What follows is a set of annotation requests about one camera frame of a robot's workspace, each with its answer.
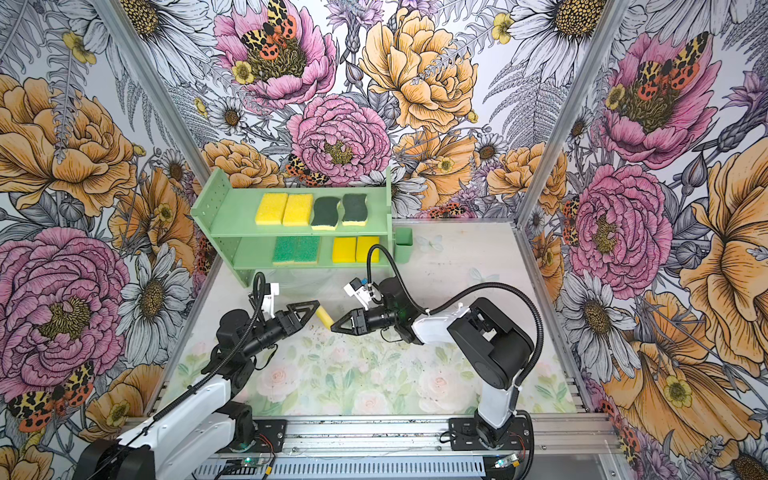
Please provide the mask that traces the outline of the large yellow sponge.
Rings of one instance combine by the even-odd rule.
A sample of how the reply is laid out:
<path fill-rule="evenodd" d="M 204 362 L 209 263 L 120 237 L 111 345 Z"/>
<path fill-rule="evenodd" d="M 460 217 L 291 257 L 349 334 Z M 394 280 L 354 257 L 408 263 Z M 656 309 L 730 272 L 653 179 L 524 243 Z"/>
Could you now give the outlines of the large yellow sponge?
<path fill-rule="evenodd" d="M 324 307 L 319 306 L 315 312 L 315 315 L 319 319 L 319 321 L 322 323 L 322 325 L 328 329 L 331 330 L 335 320 L 331 317 L 331 315 L 325 310 Z"/>
<path fill-rule="evenodd" d="M 258 205 L 255 224 L 259 226 L 281 225 L 288 197 L 287 193 L 264 194 Z"/>
<path fill-rule="evenodd" d="M 312 194 L 290 194 L 282 218 L 285 227 L 303 227 L 310 224 L 314 196 Z"/>

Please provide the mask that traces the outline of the small yellow sponge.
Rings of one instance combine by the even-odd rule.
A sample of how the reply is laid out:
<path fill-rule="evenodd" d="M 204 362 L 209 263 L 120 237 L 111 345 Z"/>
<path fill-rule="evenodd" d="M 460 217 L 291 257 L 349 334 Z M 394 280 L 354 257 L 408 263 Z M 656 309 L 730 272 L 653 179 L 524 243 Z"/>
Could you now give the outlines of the small yellow sponge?
<path fill-rule="evenodd" d="M 335 237 L 332 248 L 332 262 L 334 264 L 355 263 L 356 249 L 356 237 Z"/>

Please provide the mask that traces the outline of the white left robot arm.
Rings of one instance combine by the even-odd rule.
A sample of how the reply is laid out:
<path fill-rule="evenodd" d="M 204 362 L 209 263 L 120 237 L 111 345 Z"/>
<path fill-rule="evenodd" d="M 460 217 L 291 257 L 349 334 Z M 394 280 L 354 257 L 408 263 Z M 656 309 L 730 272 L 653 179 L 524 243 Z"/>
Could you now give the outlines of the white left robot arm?
<path fill-rule="evenodd" d="M 80 456 L 75 479 L 184 479 L 226 448 L 259 441 L 249 405 L 235 397 L 256 370 L 258 353 L 300 331 L 321 310 L 317 300 L 289 304 L 265 320 L 243 309 L 226 313 L 203 377 L 116 440 L 97 440 Z"/>

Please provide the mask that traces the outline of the light green scrub sponge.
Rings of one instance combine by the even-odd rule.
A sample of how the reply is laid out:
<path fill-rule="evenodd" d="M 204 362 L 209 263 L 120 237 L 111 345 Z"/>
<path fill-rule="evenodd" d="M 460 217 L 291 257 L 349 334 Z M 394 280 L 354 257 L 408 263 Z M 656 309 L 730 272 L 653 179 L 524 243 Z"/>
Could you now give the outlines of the light green scrub sponge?
<path fill-rule="evenodd" d="M 295 241 L 294 259 L 296 264 L 316 264 L 319 258 L 321 239 L 317 236 L 300 236 Z"/>

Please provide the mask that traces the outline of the dark green scrub sponge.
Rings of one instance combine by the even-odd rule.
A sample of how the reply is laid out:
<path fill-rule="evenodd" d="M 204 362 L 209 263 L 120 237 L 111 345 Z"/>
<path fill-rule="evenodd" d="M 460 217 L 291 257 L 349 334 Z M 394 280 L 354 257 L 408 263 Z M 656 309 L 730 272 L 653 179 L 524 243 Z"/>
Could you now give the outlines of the dark green scrub sponge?
<path fill-rule="evenodd" d="M 342 198 L 344 226 L 365 226 L 368 220 L 367 195 L 345 194 Z"/>

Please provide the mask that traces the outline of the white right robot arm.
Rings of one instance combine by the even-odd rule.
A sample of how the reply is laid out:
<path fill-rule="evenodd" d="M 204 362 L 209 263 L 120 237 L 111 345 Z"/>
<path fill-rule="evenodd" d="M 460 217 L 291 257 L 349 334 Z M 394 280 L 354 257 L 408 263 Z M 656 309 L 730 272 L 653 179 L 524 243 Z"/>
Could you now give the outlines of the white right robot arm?
<path fill-rule="evenodd" d="M 459 349 L 483 382 L 474 413 L 474 437 L 487 449 L 500 448 L 513 422 L 523 416 L 517 409 L 519 394 L 541 356 L 543 322 L 535 303 L 520 289 L 501 282 L 470 286 L 433 309 L 418 305 L 397 276 L 378 285 L 355 278 L 344 290 L 361 306 L 338 320 L 319 314 L 330 331 L 364 336 L 393 328 L 409 344 L 452 343 Z M 500 290 L 519 299 L 535 322 L 536 337 L 486 297 L 468 305 L 462 302 L 482 290 Z"/>

